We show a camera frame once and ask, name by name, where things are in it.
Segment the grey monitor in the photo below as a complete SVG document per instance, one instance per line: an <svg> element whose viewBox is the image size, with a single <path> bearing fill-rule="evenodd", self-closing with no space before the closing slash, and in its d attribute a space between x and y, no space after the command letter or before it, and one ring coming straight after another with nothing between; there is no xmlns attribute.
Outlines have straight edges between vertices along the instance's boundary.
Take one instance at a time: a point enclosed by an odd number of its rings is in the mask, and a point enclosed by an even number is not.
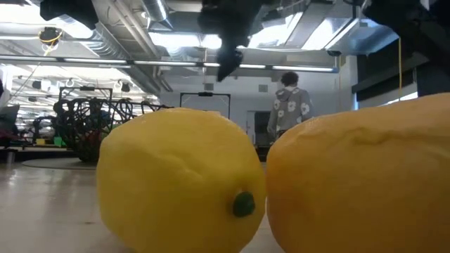
<svg viewBox="0 0 450 253"><path fill-rule="evenodd" d="M0 131L13 132L16 129L19 109L19 105L0 107Z"/></svg>

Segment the long ceiling light bar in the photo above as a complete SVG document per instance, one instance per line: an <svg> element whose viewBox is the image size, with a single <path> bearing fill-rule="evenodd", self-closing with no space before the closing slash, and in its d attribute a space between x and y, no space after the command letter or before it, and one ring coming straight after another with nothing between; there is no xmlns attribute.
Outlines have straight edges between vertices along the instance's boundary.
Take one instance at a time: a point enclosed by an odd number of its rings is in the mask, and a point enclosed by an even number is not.
<svg viewBox="0 0 450 253"><path fill-rule="evenodd" d="M131 66L158 66L158 67L206 67L218 68L218 63L209 62L177 62L164 60L113 60L101 58L63 58L47 56L14 56L0 55L0 63L31 65L41 63L43 65L79 65L82 67L93 65L96 67L130 68ZM338 67L317 66L289 66L289 65L258 65L241 64L241 69L246 70L273 70L273 71L295 71L295 72L323 72L337 73Z"/></svg>

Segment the orange lemon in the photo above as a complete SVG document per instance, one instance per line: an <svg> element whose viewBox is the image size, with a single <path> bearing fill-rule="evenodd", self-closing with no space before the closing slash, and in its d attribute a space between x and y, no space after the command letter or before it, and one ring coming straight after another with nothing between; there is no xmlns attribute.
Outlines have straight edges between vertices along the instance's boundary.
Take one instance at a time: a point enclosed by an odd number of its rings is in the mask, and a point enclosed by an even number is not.
<svg viewBox="0 0 450 253"><path fill-rule="evenodd" d="M285 253L450 253L450 93L295 126L266 186Z"/></svg>

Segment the black cabinet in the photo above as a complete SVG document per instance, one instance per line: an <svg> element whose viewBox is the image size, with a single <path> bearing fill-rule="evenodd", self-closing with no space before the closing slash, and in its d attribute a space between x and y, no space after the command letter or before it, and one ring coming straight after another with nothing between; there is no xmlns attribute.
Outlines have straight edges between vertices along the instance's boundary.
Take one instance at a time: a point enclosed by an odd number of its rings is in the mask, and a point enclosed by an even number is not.
<svg viewBox="0 0 450 253"><path fill-rule="evenodd" d="M271 136L267 131L270 118L270 112L255 113L255 144L257 146L268 146L271 142Z"/></svg>

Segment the dark woven wire basket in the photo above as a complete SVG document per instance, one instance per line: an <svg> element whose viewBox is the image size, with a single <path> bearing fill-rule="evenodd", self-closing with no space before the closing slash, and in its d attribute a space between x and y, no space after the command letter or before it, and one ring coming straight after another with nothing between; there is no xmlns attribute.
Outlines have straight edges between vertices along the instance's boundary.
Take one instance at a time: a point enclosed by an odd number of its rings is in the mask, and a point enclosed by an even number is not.
<svg viewBox="0 0 450 253"><path fill-rule="evenodd" d="M98 161L102 140L121 124L146 113L166 109L148 101L100 98L62 99L55 103L53 127L66 146L83 162Z"/></svg>

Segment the yellow lemon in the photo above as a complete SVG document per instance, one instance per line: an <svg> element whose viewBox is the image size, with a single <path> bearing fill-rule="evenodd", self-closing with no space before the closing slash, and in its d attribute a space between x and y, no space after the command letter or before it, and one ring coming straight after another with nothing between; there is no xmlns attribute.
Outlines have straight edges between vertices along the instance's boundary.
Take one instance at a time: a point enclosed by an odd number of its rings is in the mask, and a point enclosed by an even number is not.
<svg viewBox="0 0 450 253"><path fill-rule="evenodd" d="M115 127L96 187L103 223L135 253L240 253L265 213L253 144L211 111L164 109Z"/></svg>

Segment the round grey placemat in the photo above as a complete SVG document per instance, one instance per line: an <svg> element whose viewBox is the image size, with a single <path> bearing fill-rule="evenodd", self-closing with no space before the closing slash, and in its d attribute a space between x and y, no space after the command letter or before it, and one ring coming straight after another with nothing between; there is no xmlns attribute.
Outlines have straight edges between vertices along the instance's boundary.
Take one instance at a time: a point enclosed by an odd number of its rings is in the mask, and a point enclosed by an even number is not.
<svg viewBox="0 0 450 253"><path fill-rule="evenodd" d="M95 170L96 163L83 162L76 157L36 159L22 162L23 166L41 169Z"/></svg>

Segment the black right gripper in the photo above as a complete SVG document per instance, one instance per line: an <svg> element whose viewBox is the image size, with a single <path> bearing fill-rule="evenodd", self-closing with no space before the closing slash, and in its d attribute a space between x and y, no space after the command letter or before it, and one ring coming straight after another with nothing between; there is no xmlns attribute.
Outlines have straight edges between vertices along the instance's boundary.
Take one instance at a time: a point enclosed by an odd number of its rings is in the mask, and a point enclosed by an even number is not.
<svg viewBox="0 0 450 253"><path fill-rule="evenodd" d="M222 82L243 61L236 47L250 43L250 32L263 0L202 0L197 23L202 34L216 34L222 40L217 52L217 81Z"/></svg>

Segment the silver round air duct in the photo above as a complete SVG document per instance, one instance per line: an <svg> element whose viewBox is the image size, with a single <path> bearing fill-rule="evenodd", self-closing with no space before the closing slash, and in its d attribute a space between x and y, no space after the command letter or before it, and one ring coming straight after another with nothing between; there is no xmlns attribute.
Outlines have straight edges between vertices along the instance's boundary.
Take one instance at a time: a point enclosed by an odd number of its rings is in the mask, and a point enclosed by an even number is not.
<svg viewBox="0 0 450 253"><path fill-rule="evenodd" d="M165 0L141 0L143 9L147 15L147 29L150 30L154 24L162 25L168 30L173 30L169 21L169 7Z"/></svg>

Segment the person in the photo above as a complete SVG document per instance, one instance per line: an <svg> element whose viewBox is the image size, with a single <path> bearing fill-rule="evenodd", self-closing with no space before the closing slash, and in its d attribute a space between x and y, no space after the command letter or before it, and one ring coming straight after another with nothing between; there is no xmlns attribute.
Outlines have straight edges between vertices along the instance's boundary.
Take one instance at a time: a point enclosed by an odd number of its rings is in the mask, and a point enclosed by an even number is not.
<svg viewBox="0 0 450 253"><path fill-rule="evenodd" d="M298 81L299 76L295 72L286 72L281 77L283 88L276 92L267 125L269 135L275 139L314 117L310 95L298 87Z"/></svg>

